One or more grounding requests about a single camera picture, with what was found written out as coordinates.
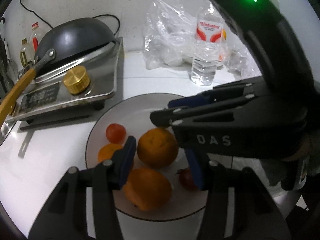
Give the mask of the mandarin orange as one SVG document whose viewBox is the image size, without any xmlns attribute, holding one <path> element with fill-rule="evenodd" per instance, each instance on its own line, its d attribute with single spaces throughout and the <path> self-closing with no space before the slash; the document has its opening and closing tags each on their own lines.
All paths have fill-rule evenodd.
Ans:
<svg viewBox="0 0 320 240">
<path fill-rule="evenodd" d="M 153 128 L 139 138 L 137 155 L 140 161 L 152 168 L 165 168 L 175 161 L 178 150 L 177 140 L 171 132 Z"/>
<path fill-rule="evenodd" d="M 101 163 L 104 160 L 107 159 L 112 159 L 113 154 L 117 151 L 117 150 L 121 150 L 123 148 L 123 146 L 121 144 L 114 144 L 114 143 L 109 143 L 105 146 L 103 146 L 99 152 L 98 152 L 98 163 Z"/>
<path fill-rule="evenodd" d="M 171 200 L 170 181 L 147 167 L 133 169 L 123 186 L 125 197 L 140 211 L 156 211 Z"/>
</svg>

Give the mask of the cherry tomato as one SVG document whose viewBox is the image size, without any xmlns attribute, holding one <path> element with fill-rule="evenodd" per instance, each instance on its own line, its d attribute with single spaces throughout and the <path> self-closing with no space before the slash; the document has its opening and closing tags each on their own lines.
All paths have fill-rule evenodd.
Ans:
<svg viewBox="0 0 320 240">
<path fill-rule="evenodd" d="M 114 144 L 122 144 L 126 137 L 126 129 L 123 125 L 113 123 L 106 128 L 106 138 Z"/>
<path fill-rule="evenodd" d="M 179 169 L 176 174 L 178 175 L 178 181 L 180 185 L 185 190 L 193 192 L 199 189 L 193 180 L 191 169 L 189 167 Z"/>
</svg>

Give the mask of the printed plastic fruit bag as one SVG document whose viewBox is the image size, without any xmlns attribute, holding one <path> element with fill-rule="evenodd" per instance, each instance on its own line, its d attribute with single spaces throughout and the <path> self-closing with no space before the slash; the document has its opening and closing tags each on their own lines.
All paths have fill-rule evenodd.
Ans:
<svg viewBox="0 0 320 240">
<path fill-rule="evenodd" d="M 236 79 L 262 76 L 253 56 L 245 46 L 227 46 L 225 53 L 224 65 Z"/>
</svg>

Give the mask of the white plate black rim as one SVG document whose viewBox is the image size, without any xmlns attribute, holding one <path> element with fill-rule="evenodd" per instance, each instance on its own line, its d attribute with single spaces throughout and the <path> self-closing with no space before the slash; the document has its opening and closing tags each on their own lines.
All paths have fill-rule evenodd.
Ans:
<svg viewBox="0 0 320 240">
<path fill-rule="evenodd" d="M 152 93 L 124 100 L 104 113 L 92 128 L 85 153 L 87 168 L 112 157 L 123 144 L 110 142 L 106 129 L 124 126 L 126 136 L 137 140 L 132 172 L 126 185 L 115 190 L 116 210 L 132 218 L 168 222 L 203 210 L 206 191 L 186 190 L 179 178 L 190 178 L 184 150 L 178 147 L 172 128 L 157 128 L 150 120 L 153 111 L 167 107 L 179 95 Z"/>
</svg>

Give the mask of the large orange with leaf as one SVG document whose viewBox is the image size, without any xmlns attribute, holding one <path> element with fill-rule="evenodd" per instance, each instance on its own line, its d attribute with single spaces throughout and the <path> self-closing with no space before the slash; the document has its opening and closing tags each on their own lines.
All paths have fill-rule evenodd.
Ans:
<svg viewBox="0 0 320 240">
<path fill-rule="evenodd" d="M 222 29 L 222 36 L 223 36 L 223 39 L 226 40 L 227 35 L 226 35 L 225 29 Z"/>
</svg>

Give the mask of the clear water bottle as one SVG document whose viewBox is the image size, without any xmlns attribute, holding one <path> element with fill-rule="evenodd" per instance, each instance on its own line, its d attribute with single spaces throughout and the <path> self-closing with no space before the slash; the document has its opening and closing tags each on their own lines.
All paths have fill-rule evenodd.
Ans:
<svg viewBox="0 0 320 240">
<path fill-rule="evenodd" d="M 223 19 L 211 2 L 205 2 L 197 16 L 194 55 L 190 79 L 201 86 L 212 84 L 220 63 Z"/>
</svg>

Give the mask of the crumpled clear plastic bag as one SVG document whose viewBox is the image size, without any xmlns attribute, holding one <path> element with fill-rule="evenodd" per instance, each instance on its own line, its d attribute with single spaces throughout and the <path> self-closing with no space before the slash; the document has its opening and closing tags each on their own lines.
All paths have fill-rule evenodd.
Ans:
<svg viewBox="0 0 320 240">
<path fill-rule="evenodd" d="M 143 28 L 146 68 L 179 67 L 192 63 L 196 18 L 180 0 L 153 0 Z"/>
</svg>

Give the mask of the steel induction cooker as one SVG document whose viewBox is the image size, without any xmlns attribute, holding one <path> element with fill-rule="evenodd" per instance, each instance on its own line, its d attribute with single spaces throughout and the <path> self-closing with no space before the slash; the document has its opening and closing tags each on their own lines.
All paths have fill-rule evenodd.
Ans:
<svg viewBox="0 0 320 240">
<path fill-rule="evenodd" d="M 30 120 L 65 108 L 103 103 L 117 90 L 123 39 L 37 77 L 17 99 L 6 122 Z"/>
</svg>

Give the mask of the black wok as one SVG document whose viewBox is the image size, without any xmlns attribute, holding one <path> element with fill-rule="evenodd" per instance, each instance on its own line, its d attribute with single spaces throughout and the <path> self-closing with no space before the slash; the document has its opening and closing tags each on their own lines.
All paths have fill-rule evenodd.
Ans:
<svg viewBox="0 0 320 240">
<path fill-rule="evenodd" d="M 7 116 L 13 113 L 17 99 L 37 77 L 56 70 L 109 43 L 113 43 L 116 39 L 117 37 L 113 31 L 96 18 L 79 18 L 58 25 L 50 30 L 41 40 L 33 62 L 29 64 L 26 72 L 1 102 L 1 123 L 4 123 Z M 73 110 L 73 112 L 78 113 L 83 107 L 100 110 L 104 107 L 104 104 L 105 101 L 103 103 L 65 108 L 53 113 L 64 110 Z M 31 122 L 34 119 L 21 121 Z"/>
</svg>

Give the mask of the red-cap sauce bottle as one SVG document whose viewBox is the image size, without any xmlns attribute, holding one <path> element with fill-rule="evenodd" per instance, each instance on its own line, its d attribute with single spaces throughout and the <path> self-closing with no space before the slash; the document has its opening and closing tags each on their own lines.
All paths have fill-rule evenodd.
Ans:
<svg viewBox="0 0 320 240">
<path fill-rule="evenodd" d="M 37 48 L 41 40 L 43 39 L 44 35 L 45 35 L 44 31 L 41 28 L 39 28 L 39 24 L 35 22 L 32 25 L 32 33 L 29 38 L 29 43 L 32 45 L 34 51 L 37 51 Z"/>
</svg>

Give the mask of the oil bottle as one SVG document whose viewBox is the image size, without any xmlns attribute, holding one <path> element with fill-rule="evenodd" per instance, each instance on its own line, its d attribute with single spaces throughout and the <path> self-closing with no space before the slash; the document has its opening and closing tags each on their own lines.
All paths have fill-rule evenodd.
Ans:
<svg viewBox="0 0 320 240">
<path fill-rule="evenodd" d="M 33 62 L 35 53 L 26 38 L 24 38 L 21 43 L 22 48 L 20 49 L 20 61 L 22 66 L 26 67 L 28 64 Z"/>
</svg>

